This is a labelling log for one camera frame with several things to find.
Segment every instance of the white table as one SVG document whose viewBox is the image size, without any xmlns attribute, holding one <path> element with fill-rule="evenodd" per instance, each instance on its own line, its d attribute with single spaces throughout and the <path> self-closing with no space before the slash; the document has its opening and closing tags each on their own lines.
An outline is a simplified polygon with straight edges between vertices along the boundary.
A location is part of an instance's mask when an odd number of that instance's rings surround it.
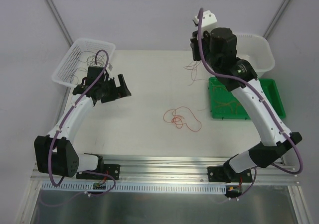
<svg viewBox="0 0 319 224">
<path fill-rule="evenodd" d="M 76 135 L 78 153 L 231 157 L 260 141 L 249 120 L 211 117 L 209 74 L 203 66 L 197 79 L 207 81 L 188 86 L 191 73 L 183 67 L 192 62 L 190 51 L 116 51 L 110 62 L 112 75 L 124 74 L 132 96 L 96 104 Z M 201 121 L 199 132 L 163 121 L 168 109 L 180 106 L 189 107 Z"/>
</svg>

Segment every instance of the metal pole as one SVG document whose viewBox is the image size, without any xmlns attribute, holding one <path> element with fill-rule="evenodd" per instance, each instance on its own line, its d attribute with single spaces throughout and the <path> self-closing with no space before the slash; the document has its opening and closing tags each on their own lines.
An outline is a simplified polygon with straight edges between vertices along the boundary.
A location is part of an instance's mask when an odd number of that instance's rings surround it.
<svg viewBox="0 0 319 224">
<path fill-rule="evenodd" d="M 263 37 L 268 39 L 269 36 L 272 34 L 273 30 L 275 29 L 275 27 L 277 26 L 280 18 L 282 17 L 282 15 L 284 14 L 285 10 L 287 9 L 288 5 L 290 4 L 292 0 L 283 0 L 282 3 L 280 4 L 278 10 L 276 11 L 273 19 L 271 20 L 271 22 L 269 23 Z"/>
<path fill-rule="evenodd" d="M 66 41 L 69 43 L 70 46 L 72 46 L 73 40 L 72 40 L 68 30 L 66 29 L 66 26 L 65 26 L 65 24 L 64 24 L 64 22 L 63 22 L 63 20 L 62 20 L 62 18 L 60 16 L 57 8 L 56 8 L 53 0 L 46 0 L 46 2 L 48 4 L 49 8 L 51 9 L 51 12 L 53 13 L 56 21 L 58 22 Z"/>
</svg>

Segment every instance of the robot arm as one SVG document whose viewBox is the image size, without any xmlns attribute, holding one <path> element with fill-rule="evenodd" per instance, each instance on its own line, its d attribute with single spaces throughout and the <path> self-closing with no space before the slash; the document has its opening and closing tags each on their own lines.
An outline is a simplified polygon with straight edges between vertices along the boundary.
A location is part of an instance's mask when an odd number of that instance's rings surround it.
<svg viewBox="0 0 319 224">
<path fill-rule="evenodd" d="M 198 16 L 193 21 L 196 26 L 199 25 Z M 261 138 L 259 144 L 235 155 L 224 164 L 222 173 L 218 174 L 219 179 L 231 182 L 236 174 L 256 166 L 266 168 L 291 149 L 292 146 L 284 133 L 294 144 L 299 143 L 302 137 L 298 132 L 291 132 L 280 120 L 264 95 L 260 81 L 251 64 L 236 56 L 237 37 L 229 28 L 216 27 L 215 15 L 210 11 L 204 12 L 200 37 L 205 61 L 215 73 L 221 75 L 216 76 L 217 79 L 225 85 L 229 92 L 232 92 L 245 108 Z M 195 31 L 190 40 L 193 60 L 195 61 L 201 60 L 198 37 L 198 32 Z M 230 79 L 230 77 L 240 78 L 250 87 L 238 79 Z M 256 96 L 251 88 L 261 94 L 262 99 Z M 265 103 L 269 106 L 272 114 L 266 109 Z M 283 132 L 279 130 L 275 121 L 283 128 Z"/>
<path fill-rule="evenodd" d="M 122 74 L 118 75 L 120 86 L 116 87 L 114 78 L 109 79 L 105 71 L 92 88 L 77 102 L 86 89 L 102 72 L 102 67 L 89 67 L 85 83 L 78 85 L 73 90 L 70 106 L 56 126 L 47 136 L 38 136 L 34 142 L 36 162 L 39 172 L 48 173 L 48 154 L 50 145 L 57 130 L 57 135 L 52 152 L 52 174 L 65 177 L 73 177 L 77 172 L 95 170 L 104 173 L 103 158 L 95 154 L 77 154 L 72 143 L 85 116 L 93 109 L 97 101 L 106 103 L 119 98 L 131 96 Z"/>
</svg>

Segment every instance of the green tray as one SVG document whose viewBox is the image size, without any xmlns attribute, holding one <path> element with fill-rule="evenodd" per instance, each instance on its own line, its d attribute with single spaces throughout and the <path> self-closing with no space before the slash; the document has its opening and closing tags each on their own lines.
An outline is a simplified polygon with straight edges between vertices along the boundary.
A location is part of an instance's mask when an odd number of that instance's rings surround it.
<svg viewBox="0 0 319 224">
<path fill-rule="evenodd" d="M 273 79 L 259 79 L 259 81 L 277 115 L 285 118 L 286 113 L 275 81 Z M 215 77 L 209 78 L 209 94 L 213 118 L 250 119 L 239 101 Z"/>
</svg>

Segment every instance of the white plastic basket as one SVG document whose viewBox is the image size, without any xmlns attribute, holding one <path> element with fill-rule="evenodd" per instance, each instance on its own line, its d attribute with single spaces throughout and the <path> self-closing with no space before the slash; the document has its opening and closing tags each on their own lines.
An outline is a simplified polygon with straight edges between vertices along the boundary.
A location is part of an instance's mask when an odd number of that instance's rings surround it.
<svg viewBox="0 0 319 224">
<path fill-rule="evenodd" d="M 81 62 L 80 57 L 84 55 L 85 52 L 92 56 L 100 49 L 106 50 L 109 54 L 109 60 L 111 60 L 113 52 L 115 51 L 115 44 L 87 38 L 77 39 L 54 71 L 52 80 L 67 87 L 76 87 L 77 84 L 73 84 L 74 78 L 76 78 L 75 72 L 77 72 L 79 67 L 88 66 Z"/>
<path fill-rule="evenodd" d="M 258 77 L 275 66 L 275 59 L 268 41 L 256 34 L 235 33 L 237 36 L 237 56 L 247 60 Z"/>
</svg>

